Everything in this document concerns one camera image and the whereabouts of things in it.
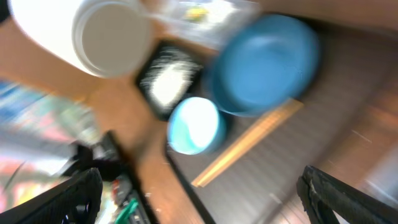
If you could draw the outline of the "white green cup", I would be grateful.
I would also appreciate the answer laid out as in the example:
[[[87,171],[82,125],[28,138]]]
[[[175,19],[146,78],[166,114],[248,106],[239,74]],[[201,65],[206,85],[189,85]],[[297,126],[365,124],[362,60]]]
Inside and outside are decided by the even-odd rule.
[[[154,38],[146,8],[132,0],[9,0],[28,38],[90,75],[116,78],[137,69]]]

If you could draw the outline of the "green yellow snack wrapper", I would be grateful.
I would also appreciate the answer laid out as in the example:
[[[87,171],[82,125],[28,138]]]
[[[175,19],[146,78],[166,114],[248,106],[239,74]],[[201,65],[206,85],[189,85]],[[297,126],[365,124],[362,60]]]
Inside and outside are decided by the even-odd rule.
[[[183,19],[190,22],[201,22],[203,21],[209,11],[201,6],[189,7],[183,16]]]

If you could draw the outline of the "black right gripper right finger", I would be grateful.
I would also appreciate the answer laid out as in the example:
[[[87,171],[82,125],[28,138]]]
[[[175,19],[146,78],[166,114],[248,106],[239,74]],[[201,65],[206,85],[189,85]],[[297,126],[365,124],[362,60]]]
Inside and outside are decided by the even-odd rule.
[[[306,166],[297,181],[297,194],[312,224],[397,223],[397,210],[314,166]]]

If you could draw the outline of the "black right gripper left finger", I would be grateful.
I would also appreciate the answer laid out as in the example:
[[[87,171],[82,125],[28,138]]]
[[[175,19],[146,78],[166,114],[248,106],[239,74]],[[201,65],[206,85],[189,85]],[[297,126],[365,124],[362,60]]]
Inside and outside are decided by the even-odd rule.
[[[94,224],[101,208],[103,181],[91,168],[1,214],[2,224]]]

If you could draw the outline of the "light blue bowl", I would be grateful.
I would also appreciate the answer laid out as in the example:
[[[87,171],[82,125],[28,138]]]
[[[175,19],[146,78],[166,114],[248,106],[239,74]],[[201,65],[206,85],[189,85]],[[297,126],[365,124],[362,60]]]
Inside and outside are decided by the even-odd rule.
[[[206,98],[189,97],[172,112],[167,128],[169,146],[180,154],[214,151],[226,139],[226,119]]]

